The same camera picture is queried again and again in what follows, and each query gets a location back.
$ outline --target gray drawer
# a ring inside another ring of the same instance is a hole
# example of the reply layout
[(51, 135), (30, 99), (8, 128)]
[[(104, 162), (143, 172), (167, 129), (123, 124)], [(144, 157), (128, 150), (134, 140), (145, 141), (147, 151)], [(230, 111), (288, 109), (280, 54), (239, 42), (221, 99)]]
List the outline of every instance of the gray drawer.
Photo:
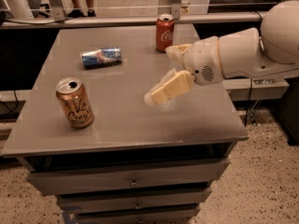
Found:
[(33, 173), (28, 181), (44, 195), (136, 189), (217, 180), (228, 164), (228, 159), (159, 162)]
[(201, 184), (163, 186), (135, 190), (102, 191), (58, 197), (58, 205), (67, 213), (94, 213), (113, 210), (139, 210), (155, 206), (203, 203), (211, 193)]
[(133, 212), (76, 215), (76, 221), (78, 224), (140, 224), (145, 221), (191, 218), (195, 217), (199, 210), (198, 205), (182, 205)]

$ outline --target can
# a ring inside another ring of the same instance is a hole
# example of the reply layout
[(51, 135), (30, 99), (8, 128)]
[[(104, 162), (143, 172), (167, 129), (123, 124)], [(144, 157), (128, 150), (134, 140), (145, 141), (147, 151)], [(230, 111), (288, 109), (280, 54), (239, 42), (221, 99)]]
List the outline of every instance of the can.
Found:
[(85, 68), (99, 68), (101, 64), (121, 63), (121, 49), (119, 47), (83, 51), (80, 53)]
[(60, 80), (56, 86), (56, 97), (72, 127), (84, 128), (93, 122), (93, 111), (85, 86), (78, 78)]
[(156, 21), (156, 49), (165, 52), (172, 46), (174, 37), (175, 21), (170, 14), (162, 14)]

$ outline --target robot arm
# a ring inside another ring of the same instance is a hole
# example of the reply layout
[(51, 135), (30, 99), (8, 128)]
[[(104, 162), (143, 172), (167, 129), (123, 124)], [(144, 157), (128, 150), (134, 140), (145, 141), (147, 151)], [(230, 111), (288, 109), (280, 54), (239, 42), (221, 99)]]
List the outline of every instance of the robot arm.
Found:
[(168, 57), (179, 62), (184, 71), (167, 74), (146, 94), (145, 102), (163, 103), (187, 92), (193, 83), (208, 85), (230, 77), (298, 77), (298, 27), (299, 1), (288, 1), (266, 14), (261, 36), (257, 29), (250, 28), (222, 37), (212, 36), (192, 45), (169, 47)]

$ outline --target shoe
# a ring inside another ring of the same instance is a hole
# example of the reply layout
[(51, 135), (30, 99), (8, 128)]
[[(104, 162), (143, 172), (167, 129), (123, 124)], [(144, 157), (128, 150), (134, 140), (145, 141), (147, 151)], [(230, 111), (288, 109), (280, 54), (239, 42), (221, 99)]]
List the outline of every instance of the shoe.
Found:
[(70, 13), (67, 14), (68, 18), (81, 18), (86, 17), (84, 13), (79, 9), (74, 9)]
[(94, 10), (87, 12), (87, 17), (96, 17)]

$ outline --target can top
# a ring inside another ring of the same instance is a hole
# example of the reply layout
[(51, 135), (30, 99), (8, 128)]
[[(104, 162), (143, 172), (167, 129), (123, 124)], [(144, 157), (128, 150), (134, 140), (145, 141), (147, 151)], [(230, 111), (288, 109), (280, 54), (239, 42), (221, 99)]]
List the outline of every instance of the can top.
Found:
[(61, 79), (56, 86), (56, 91), (63, 94), (69, 94), (77, 91), (81, 87), (82, 82), (75, 77)]
[(160, 21), (172, 21), (174, 17), (171, 14), (162, 14), (158, 17)]

